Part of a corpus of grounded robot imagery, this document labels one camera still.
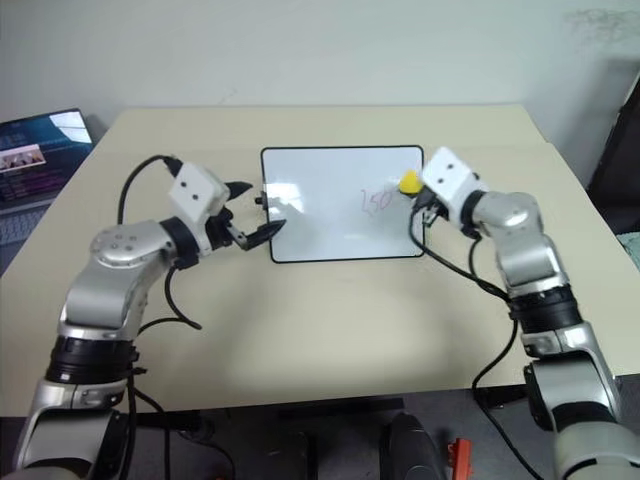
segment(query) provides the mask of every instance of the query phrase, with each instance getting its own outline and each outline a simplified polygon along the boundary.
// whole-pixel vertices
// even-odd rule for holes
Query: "yellow object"
[[[409,170],[404,174],[402,180],[398,184],[398,190],[405,195],[417,195],[422,190],[423,184],[415,170]]]

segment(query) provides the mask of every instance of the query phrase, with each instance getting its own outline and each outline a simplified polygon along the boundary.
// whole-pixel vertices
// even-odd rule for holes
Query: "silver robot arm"
[[[251,235],[233,227],[227,200],[250,184],[223,183],[197,165],[179,164],[170,197],[176,216],[118,225],[91,243],[89,263],[71,285],[51,362],[38,382],[7,478],[112,478],[126,445],[124,396],[138,353],[133,345],[147,293],[170,267],[184,269],[215,249],[243,250],[275,235],[284,222]]]
[[[522,327],[524,368],[532,414],[557,433],[559,479],[640,477],[640,444],[622,427],[614,377],[591,325],[578,311],[569,278],[544,234],[535,199],[488,191],[451,150],[440,148],[421,174],[416,198],[425,222],[438,216],[466,235],[491,237],[509,296],[510,316]]]

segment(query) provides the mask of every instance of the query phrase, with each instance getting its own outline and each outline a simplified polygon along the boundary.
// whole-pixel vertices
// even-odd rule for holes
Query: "black wire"
[[[469,249],[469,271],[474,276],[476,276],[476,268],[475,268],[475,265],[474,265],[473,256],[474,256],[476,247],[478,246],[478,244],[481,241],[482,241],[482,238],[478,238],[477,240],[475,240],[473,242],[473,244],[471,245],[471,248]],[[480,284],[478,284],[478,285],[480,286],[480,288],[482,288],[484,290],[484,286],[483,285],[480,285]],[[473,382],[471,382],[471,393],[473,395],[473,399],[478,404],[478,407],[480,407],[480,410],[482,410],[482,412],[485,414],[485,416],[493,424],[495,429],[498,431],[498,433],[500,434],[500,436],[504,440],[504,443],[506,443],[507,447],[509,447],[509,450],[511,450],[511,452],[518,459],[520,464],[527,470],[527,472],[529,472],[529,474],[533,478],[535,478],[537,480],[543,480],[542,476],[540,476],[538,474],[538,472],[536,472],[534,470],[534,468],[529,464],[529,462],[527,462],[527,460],[522,456],[520,451],[513,444],[513,442],[511,441],[511,439],[507,435],[507,432],[504,431],[504,429],[502,428],[502,425],[500,425],[498,420],[491,413],[491,410],[489,410],[489,408],[483,402],[483,400],[481,398],[481,395],[480,395],[480,391],[478,390],[478,383],[480,383],[480,380],[482,380],[482,378],[487,373],[489,373],[498,363],[500,363],[502,361],[502,359],[507,356],[507,354],[509,353],[509,351],[513,347],[513,344],[514,344],[514,342],[516,340],[516,337],[518,335],[518,322],[515,321],[515,320],[512,320],[512,322],[513,322],[513,327],[511,329],[511,336],[509,337],[509,341],[507,342],[505,347],[502,349],[502,351],[498,354],[498,356],[496,356],[496,358],[494,358],[486,367],[484,367],[482,370],[480,370],[480,373],[478,373],[478,375],[476,375],[476,378],[473,379]]]
[[[124,205],[127,201],[127,193],[129,193],[129,188],[131,187],[133,180],[142,170],[147,168],[149,165],[159,160],[164,160],[165,158],[167,158],[166,155],[154,155],[153,157],[149,157],[142,163],[140,163],[140,165],[138,165],[136,168],[134,168],[133,171],[129,174],[124,182],[124,185],[122,186],[122,190],[120,191],[120,198],[118,199],[118,225],[122,225],[122,223],[124,222]]]
[[[171,429],[169,427],[169,419],[167,413],[153,398],[144,392],[141,392],[137,388],[135,389],[135,395],[140,400],[150,405],[156,412],[162,416],[163,430],[164,430],[164,478],[165,480],[171,480]]]
[[[202,325],[200,325],[198,322],[194,322],[189,317],[187,317],[184,313],[182,313],[182,310],[178,308],[178,306],[176,305],[176,302],[173,300],[173,294],[171,293],[171,281],[173,280],[173,276],[175,275],[176,271],[177,271],[176,267],[174,266],[170,267],[169,271],[167,272],[167,276],[164,279],[164,298],[167,301],[169,308],[171,308],[171,311],[175,314],[175,317],[163,317],[163,318],[158,318],[157,320],[152,320],[149,323],[145,323],[142,327],[140,327],[140,330],[138,331],[138,335],[140,335],[142,332],[144,332],[148,328],[151,328],[155,325],[159,325],[161,323],[170,323],[170,322],[183,323],[196,330],[202,330]]]
[[[124,451],[124,460],[122,461],[122,469],[120,470],[120,480],[127,480],[129,469],[131,468],[131,460],[133,459],[133,449],[136,445],[136,397],[135,384],[133,381],[133,373],[127,378],[127,400],[129,403],[129,430],[127,432],[127,446]]]
[[[225,457],[227,459],[227,462],[229,462],[229,468],[231,469],[231,480],[235,480],[236,478],[236,464],[233,461],[233,457],[231,457],[231,455],[229,454],[229,452],[227,450],[225,450],[224,448],[222,448],[219,444],[217,444],[214,441],[211,440],[196,440],[195,438],[189,436],[186,432],[178,432],[178,435],[180,435],[182,438],[184,438],[185,440],[189,441],[189,442],[193,442],[196,443],[198,445],[202,445],[204,447],[209,447],[212,448],[214,450],[217,450],[220,454],[222,454],[223,457]]]
[[[414,235],[414,233],[413,233],[413,222],[414,222],[415,217],[416,217],[416,215],[418,213],[420,213],[420,210],[413,210],[411,212],[411,217],[409,219],[409,237],[411,238],[411,241],[413,242],[413,244],[416,247],[418,247],[425,254],[427,254],[428,256],[433,258],[435,261],[437,261],[441,265],[447,267],[449,270],[452,270],[453,272],[457,273],[458,275],[461,275],[462,277],[466,278],[467,280],[471,280],[472,282],[478,284],[478,286],[480,288],[482,288],[485,292],[487,292],[487,293],[489,293],[489,294],[491,294],[491,295],[493,295],[495,297],[498,297],[498,298],[500,298],[501,300],[503,300],[505,302],[509,301],[509,295],[507,295],[507,293],[505,291],[503,291],[501,288],[497,287],[493,283],[490,283],[490,282],[487,282],[486,280],[483,280],[482,278],[480,278],[477,275],[475,275],[475,273],[469,273],[469,272],[461,269],[457,265],[454,265],[449,260],[446,260],[445,258],[441,257],[440,255],[435,253],[433,250],[428,248],[426,245],[424,245],[420,240],[418,240],[416,238],[416,236]]]
[[[167,272],[167,276],[164,279],[164,298],[166,299],[169,308],[174,313],[174,315],[178,317],[178,320],[180,322],[185,323],[186,325],[189,325],[191,328],[195,328],[196,330],[202,330],[202,325],[200,325],[198,322],[194,322],[184,313],[182,313],[182,310],[178,308],[176,302],[173,300],[173,294],[171,293],[171,280],[173,280],[173,276],[177,271],[178,268],[174,265],[170,267],[169,271]]]

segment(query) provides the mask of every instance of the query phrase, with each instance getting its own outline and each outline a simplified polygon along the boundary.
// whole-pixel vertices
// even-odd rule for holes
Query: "white wall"
[[[639,63],[637,0],[0,0],[0,121],[520,102],[583,183]]]

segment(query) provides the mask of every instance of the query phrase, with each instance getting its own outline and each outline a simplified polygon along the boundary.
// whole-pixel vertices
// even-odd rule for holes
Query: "red object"
[[[456,438],[455,443],[449,444],[449,465],[453,467],[452,480],[471,478],[471,441]]]

